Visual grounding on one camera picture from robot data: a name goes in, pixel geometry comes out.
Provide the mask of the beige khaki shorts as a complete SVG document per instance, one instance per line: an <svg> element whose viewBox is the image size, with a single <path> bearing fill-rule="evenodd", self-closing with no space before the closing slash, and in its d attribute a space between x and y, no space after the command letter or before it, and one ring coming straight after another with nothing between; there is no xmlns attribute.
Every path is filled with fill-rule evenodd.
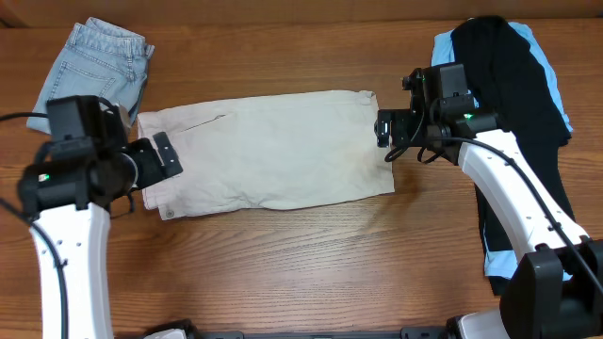
<svg viewBox="0 0 603 339"><path fill-rule="evenodd" d="M138 116L164 132L182 173L143 189L164 220L239 209L292 210L395 190L373 132L371 91L327 90L181 105Z"/></svg>

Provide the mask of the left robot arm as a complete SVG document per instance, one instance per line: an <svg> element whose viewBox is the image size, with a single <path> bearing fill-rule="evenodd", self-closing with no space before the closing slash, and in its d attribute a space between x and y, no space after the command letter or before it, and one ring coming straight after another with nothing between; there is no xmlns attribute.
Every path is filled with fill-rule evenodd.
<svg viewBox="0 0 603 339"><path fill-rule="evenodd" d="M46 104L51 139L18 183L40 270L45 338L111 338L110 205L183 170L166 133L129 141L127 113L97 96Z"/></svg>

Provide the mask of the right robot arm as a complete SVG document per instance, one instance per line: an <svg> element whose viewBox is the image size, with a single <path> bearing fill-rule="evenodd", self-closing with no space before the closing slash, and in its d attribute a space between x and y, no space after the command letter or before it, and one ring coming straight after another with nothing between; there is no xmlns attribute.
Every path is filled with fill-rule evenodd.
<svg viewBox="0 0 603 339"><path fill-rule="evenodd" d="M394 161L410 147L461 168L488 201L519 260L488 311L439 327L402 330L403 338L588 338L602 332L602 243L568 217L532 171L497 112L477 108L464 67L417 68L404 77L407 109L381 109L377 144Z"/></svg>

